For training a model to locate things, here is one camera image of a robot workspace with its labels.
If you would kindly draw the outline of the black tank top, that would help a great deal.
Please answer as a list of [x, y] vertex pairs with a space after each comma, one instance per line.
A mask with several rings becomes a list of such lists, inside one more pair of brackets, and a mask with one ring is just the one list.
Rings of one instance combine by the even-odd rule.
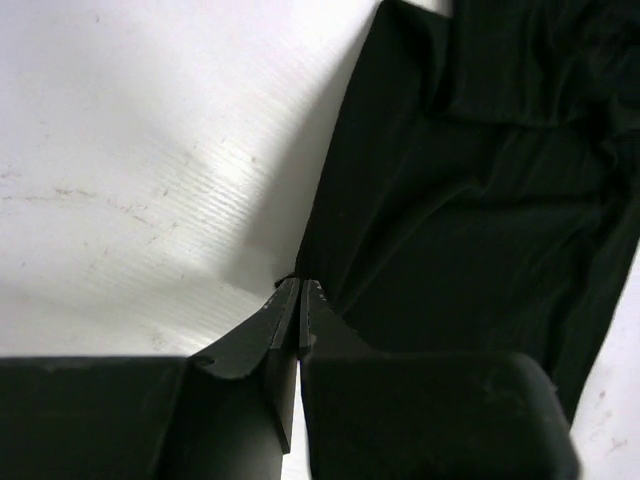
[[639, 243], [639, 5], [382, 2], [294, 275], [389, 352], [524, 353], [573, 418]]

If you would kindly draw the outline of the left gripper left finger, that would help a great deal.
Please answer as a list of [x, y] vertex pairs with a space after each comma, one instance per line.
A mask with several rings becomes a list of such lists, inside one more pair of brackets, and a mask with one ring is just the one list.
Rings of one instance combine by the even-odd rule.
[[277, 479], [290, 451], [297, 280], [190, 357], [7, 357], [5, 479]]

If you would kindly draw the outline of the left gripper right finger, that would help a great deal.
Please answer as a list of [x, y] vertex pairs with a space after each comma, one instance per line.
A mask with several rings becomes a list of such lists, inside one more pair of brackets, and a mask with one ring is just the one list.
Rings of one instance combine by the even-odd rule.
[[369, 347], [315, 281], [300, 304], [300, 376], [315, 479], [576, 479], [554, 387], [515, 353]]

